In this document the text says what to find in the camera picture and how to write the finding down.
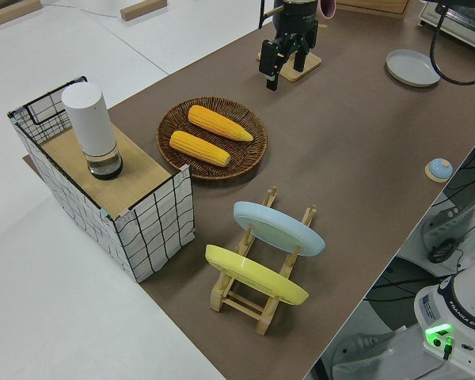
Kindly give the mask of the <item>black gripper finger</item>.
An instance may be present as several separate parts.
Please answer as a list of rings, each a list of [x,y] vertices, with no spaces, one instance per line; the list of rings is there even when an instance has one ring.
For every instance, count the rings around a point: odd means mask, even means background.
[[[294,70],[304,70],[308,53],[316,44],[316,34],[306,33],[296,37],[297,51],[294,58]]]
[[[289,38],[263,41],[260,52],[259,72],[266,77],[266,87],[271,91],[277,90],[279,72],[290,55],[291,40]]]

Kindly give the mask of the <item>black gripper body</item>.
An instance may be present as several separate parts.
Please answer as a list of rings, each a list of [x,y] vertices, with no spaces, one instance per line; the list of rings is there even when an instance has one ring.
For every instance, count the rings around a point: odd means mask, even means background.
[[[317,22],[317,1],[276,0],[275,7],[283,10],[275,15],[276,38],[292,33],[308,32]]]

